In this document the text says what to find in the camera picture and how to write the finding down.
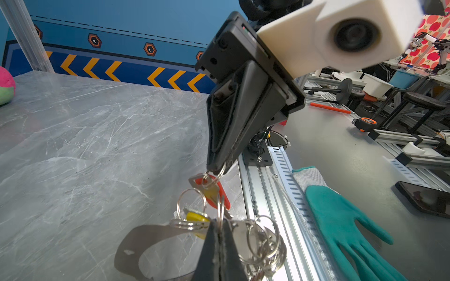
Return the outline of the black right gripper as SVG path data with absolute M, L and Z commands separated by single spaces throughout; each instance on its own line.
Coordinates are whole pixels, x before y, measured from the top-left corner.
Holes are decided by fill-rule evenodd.
M 228 172 L 253 136 L 279 110 L 288 115 L 305 107 L 305 94 L 293 76 L 237 11 L 222 24 L 195 70 L 216 84 L 221 82 L 206 102 L 206 167 L 214 174 L 222 169 Z

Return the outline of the yellow key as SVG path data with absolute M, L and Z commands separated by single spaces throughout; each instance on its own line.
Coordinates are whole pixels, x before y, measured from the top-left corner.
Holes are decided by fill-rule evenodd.
M 206 238 L 207 229 L 209 228 L 210 217 L 206 213 L 190 208 L 184 208 L 184 213 L 186 219 L 199 228 L 195 235 L 201 240 L 204 240 Z

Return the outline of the red key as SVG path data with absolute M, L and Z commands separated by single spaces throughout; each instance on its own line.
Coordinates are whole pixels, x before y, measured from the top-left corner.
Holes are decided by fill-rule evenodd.
M 220 181 L 216 180 L 216 177 L 212 175 L 197 174 L 189 178 L 189 184 L 201 191 L 206 198 L 207 203 L 213 208 L 218 207 L 218 200 L 223 199 L 225 209 L 230 210 L 231 204 L 225 193 Z

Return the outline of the metal key holder with rings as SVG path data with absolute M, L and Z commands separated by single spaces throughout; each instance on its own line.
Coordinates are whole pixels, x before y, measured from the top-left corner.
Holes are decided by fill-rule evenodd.
M 167 225 L 142 225 L 133 228 L 121 241 L 114 267 L 136 281 L 147 281 L 139 261 L 152 246 L 183 234 L 204 238 L 198 263 L 192 272 L 177 276 L 177 281 L 260 281 L 272 277 L 283 267 L 287 247 L 279 227 L 266 215 L 254 219 L 229 220 L 225 217 L 225 199 L 219 198 L 217 219 L 205 213 L 187 210 Z

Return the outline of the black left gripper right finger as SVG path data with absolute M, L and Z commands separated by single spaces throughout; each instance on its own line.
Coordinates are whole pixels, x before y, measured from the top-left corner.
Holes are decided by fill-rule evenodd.
M 234 242 L 232 229 L 227 220 L 223 220 L 221 229 L 219 229 L 219 280 L 247 280 L 247 275 Z

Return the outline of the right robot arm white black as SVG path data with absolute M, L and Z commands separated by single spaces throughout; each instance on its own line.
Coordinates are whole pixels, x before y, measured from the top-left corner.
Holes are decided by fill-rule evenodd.
M 195 69 L 215 83 L 207 98 L 207 171 L 225 174 L 251 140 L 305 106 L 305 94 L 257 31 L 302 1 L 241 1 Z

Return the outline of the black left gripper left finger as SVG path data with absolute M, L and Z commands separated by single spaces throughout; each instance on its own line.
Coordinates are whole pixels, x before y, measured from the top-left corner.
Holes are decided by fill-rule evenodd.
M 219 236 L 217 222 L 212 221 L 207 230 L 203 248 L 192 281 L 219 280 Z

